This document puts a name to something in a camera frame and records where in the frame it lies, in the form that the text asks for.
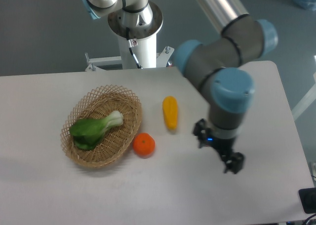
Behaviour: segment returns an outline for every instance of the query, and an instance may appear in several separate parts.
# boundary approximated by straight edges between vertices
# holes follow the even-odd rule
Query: robotic arm
[[[221,38],[210,45],[185,42],[174,54],[174,64],[210,103],[208,120],[201,119],[193,130],[200,148],[213,147],[224,172],[236,174],[244,156],[233,145],[254,95],[251,76],[236,67],[273,50],[277,32],[266,20],[252,20],[239,0],[197,1]]]
[[[108,15],[118,36],[123,69],[156,67],[156,34],[162,26],[160,9],[148,0],[82,0],[92,18]],[[213,147],[225,171],[238,173],[243,154],[233,151],[242,120],[254,95],[251,76],[237,67],[277,45],[277,32],[266,20],[254,21],[239,0],[197,0],[221,38],[209,45],[183,43],[173,64],[210,103],[209,117],[193,134],[203,146]]]

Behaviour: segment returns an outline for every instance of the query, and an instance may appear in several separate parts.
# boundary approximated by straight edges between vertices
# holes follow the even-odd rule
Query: cable
[[[130,38],[129,38],[129,28],[128,27],[126,27],[126,40],[127,41],[130,40]],[[129,47],[128,50],[129,50],[130,54],[132,55],[132,57],[134,58],[134,60],[136,62],[136,65],[137,65],[137,68],[141,69],[142,66],[139,64],[138,59],[137,59],[136,55],[134,54],[132,48]]]
[[[313,214],[313,215],[309,216],[309,217],[302,223],[302,225],[306,225],[306,224],[308,223],[308,221],[309,221],[311,218],[315,217],[315,216],[316,216],[316,214]]]

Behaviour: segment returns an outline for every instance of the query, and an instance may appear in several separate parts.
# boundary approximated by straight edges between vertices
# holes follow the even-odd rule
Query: yellow corn
[[[177,100],[172,97],[166,97],[162,102],[163,118],[169,130],[175,130],[178,125],[178,104]]]

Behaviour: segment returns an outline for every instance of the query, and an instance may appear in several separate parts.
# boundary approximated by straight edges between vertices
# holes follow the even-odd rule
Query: bok choy
[[[79,149],[93,150],[112,127],[120,125],[123,125],[123,115],[113,111],[103,119],[79,119],[69,128],[69,132]]]

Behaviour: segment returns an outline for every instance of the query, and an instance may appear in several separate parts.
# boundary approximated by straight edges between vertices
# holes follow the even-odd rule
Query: white vegetable stem
[[[105,126],[105,131],[107,131],[114,126],[123,125],[123,114],[119,111],[113,111],[106,118],[104,118],[104,121],[107,122]]]

